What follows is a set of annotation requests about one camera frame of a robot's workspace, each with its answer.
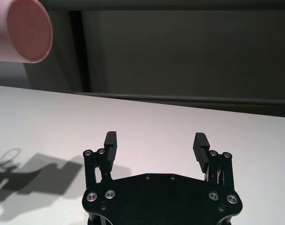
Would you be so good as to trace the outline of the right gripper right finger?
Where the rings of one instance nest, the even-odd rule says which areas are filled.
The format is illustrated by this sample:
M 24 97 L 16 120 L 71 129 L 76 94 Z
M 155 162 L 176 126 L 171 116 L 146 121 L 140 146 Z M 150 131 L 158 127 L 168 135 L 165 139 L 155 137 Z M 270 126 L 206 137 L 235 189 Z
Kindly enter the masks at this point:
M 204 180 L 214 185 L 233 187 L 232 154 L 219 154 L 210 149 L 210 144 L 204 133 L 196 133 L 193 142 L 193 151 L 199 162 Z

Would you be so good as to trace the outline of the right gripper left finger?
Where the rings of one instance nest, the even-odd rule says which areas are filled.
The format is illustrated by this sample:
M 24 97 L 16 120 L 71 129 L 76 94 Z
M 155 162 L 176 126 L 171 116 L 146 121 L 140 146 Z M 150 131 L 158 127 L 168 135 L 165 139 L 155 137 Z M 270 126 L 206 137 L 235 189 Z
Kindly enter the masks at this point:
M 117 132 L 109 131 L 106 134 L 104 147 L 93 152 L 85 150 L 83 152 L 85 166 L 86 188 L 92 188 L 96 182 L 95 169 L 101 172 L 101 183 L 111 181 L 111 171 L 117 152 Z

